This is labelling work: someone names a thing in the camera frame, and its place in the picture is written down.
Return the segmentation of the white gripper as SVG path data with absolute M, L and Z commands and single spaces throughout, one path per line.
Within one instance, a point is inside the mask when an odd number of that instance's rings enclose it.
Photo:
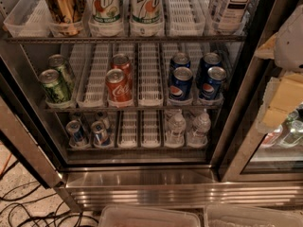
M 255 56 L 273 60 L 288 71 L 303 72 L 303 5 L 256 51 Z M 258 110 L 256 128 L 268 133 L 278 128 L 289 113 L 303 102 L 303 74 L 287 72 L 281 78 L 270 78 Z

